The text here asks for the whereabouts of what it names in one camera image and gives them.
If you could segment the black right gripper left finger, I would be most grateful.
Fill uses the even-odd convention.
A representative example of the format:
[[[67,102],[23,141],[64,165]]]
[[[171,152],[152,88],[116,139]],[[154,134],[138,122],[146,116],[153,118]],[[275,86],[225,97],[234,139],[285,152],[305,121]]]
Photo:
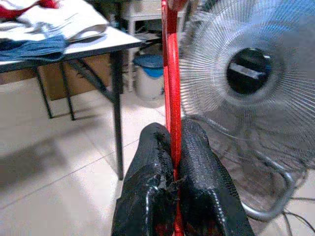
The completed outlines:
[[[170,134],[165,126],[143,128],[123,181],[112,221],[114,236],[171,236],[177,205]]]

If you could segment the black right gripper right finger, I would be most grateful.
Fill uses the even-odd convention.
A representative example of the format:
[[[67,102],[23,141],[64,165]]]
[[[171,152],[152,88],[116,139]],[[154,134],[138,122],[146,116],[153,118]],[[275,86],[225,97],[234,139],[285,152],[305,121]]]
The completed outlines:
[[[187,236],[254,234],[227,169],[212,152],[206,132],[182,119],[181,214]]]

